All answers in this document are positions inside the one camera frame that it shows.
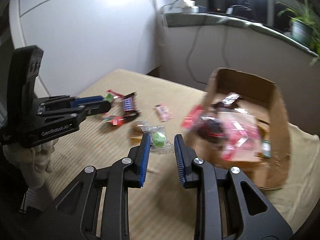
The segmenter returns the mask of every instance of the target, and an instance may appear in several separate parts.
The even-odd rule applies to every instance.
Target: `beige tablecloth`
[[[183,134],[181,122],[191,108],[201,102],[203,91],[134,72],[117,70],[88,88],[82,97],[137,92],[136,104],[150,125],[164,125],[172,141]],[[174,119],[161,123],[153,107],[168,106]],[[116,114],[113,108],[108,114]],[[60,138],[52,154],[54,172],[45,185],[55,198],[86,166],[97,169],[112,165],[128,155],[130,124],[114,130],[101,116],[88,117],[78,132]],[[293,230],[304,222],[320,196],[319,138],[289,125],[292,136],[292,166],[287,184],[267,196]],[[175,156],[150,154],[146,182],[142,189],[129,189],[129,226],[132,240],[193,239],[196,192],[181,187]]]

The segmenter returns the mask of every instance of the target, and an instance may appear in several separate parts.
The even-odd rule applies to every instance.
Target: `gloved hand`
[[[22,172],[30,188],[40,188],[44,184],[45,172],[52,172],[51,154],[58,139],[41,144],[31,149],[13,143],[3,146],[4,156],[7,161]]]

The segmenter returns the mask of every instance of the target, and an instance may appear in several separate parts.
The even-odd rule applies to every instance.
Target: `plant pot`
[[[292,22],[291,38],[303,46],[310,48],[312,31],[312,27],[295,20]]]

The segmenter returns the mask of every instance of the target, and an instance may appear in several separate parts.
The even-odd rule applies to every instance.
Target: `brown box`
[[[206,112],[212,103],[222,100],[231,92],[243,97],[239,106],[248,109],[257,118],[259,125],[268,130],[271,144],[270,167],[253,164],[250,168],[254,172],[248,173],[248,176],[260,188],[281,187],[288,176],[290,165],[290,137],[288,115],[279,88],[273,82],[256,75],[220,68],[212,73],[206,92],[202,102]],[[212,144],[194,132],[187,135],[186,144],[195,149],[199,157],[216,164],[217,160],[212,156]]]

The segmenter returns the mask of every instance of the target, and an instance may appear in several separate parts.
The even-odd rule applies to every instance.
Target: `metal screw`
[[[240,173],[240,169],[238,167],[232,167],[231,172],[234,174],[238,174],[238,173]]]
[[[93,166],[87,166],[84,168],[84,171],[86,173],[92,173],[94,171],[94,167]]]
[[[130,158],[123,158],[122,159],[122,163],[123,164],[129,164],[129,163],[131,163],[132,162],[132,160],[130,159]]]
[[[194,161],[196,164],[202,164],[202,163],[204,162],[204,160],[201,159],[201,158],[195,158],[193,161]]]

